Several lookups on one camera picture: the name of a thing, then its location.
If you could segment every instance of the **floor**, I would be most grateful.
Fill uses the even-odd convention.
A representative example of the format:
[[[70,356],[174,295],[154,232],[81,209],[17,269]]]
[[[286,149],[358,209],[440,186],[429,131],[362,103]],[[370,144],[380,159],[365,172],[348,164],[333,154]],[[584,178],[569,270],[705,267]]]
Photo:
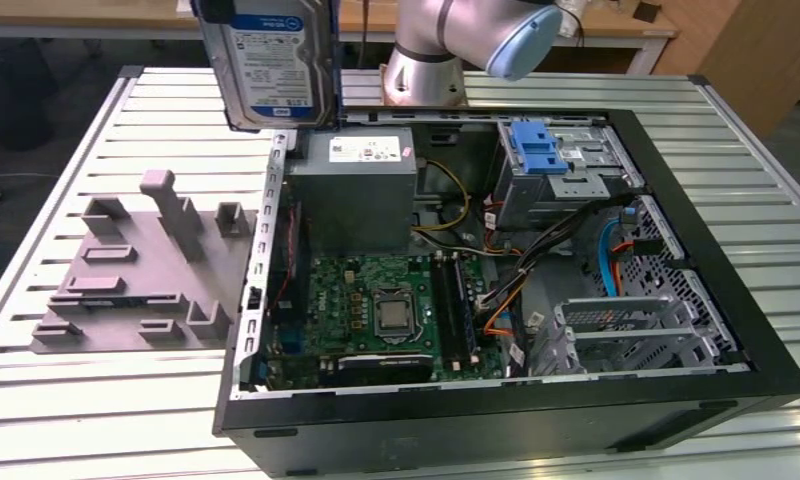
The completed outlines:
[[[47,176],[0,177],[0,275],[19,245],[122,65],[206,66],[198,42],[103,41],[102,56],[89,57],[77,40],[41,44],[59,92],[46,101],[54,137],[39,148],[9,152],[0,148],[0,174]],[[800,104],[765,141],[800,182]]]

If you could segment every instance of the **gray robotic arm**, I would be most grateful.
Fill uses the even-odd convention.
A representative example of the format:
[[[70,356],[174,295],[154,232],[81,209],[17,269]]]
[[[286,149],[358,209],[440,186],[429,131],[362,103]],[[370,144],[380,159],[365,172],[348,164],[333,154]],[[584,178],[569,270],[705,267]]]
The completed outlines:
[[[553,0],[398,0],[385,99],[393,105],[461,103],[462,60],[493,77],[518,80],[545,57],[561,20]]]

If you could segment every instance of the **motherboard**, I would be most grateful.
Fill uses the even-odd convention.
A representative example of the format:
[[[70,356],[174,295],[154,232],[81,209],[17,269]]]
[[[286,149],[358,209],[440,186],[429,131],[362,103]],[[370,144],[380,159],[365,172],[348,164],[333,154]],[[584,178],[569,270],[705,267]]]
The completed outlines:
[[[474,255],[317,257],[301,324],[276,327],[276,388],[501,377],[498,346],[477,345]]]

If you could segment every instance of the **blue cable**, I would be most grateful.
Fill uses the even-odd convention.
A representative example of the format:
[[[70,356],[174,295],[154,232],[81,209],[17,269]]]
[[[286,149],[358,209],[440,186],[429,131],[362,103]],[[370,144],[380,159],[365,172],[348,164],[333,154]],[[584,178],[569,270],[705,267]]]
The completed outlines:
[[[608,292],[608,297],[616,296],[616,283],[613,282],[613,274],[611,273],[611,262],[608,259],[611,231],[619,225],[619,218],[611,220],[601,228],[599,235],[599,273],[601,274],[601,283],[604,290]]]

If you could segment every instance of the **aluminum table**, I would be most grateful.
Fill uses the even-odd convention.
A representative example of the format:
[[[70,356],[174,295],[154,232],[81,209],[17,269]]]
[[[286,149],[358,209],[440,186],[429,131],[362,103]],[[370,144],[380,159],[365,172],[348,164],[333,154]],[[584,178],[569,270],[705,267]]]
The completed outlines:
[[[684,77],[469,73],[474,106],[636,112],[800,365],[800,187],[709,86]],[[380,102],[378,74],[344,74],[348,104]],[[166,168],[197,208],[260,205],[269,134],[228,130],[209,69],[125,68],[0,281],[0,478],[260,478],[210,435],[222,351],[33,354],[26,345],[74,256],[90,195],[138,194]],[[665,451],[382,473],[377,478],[800,478],[800,400]]]

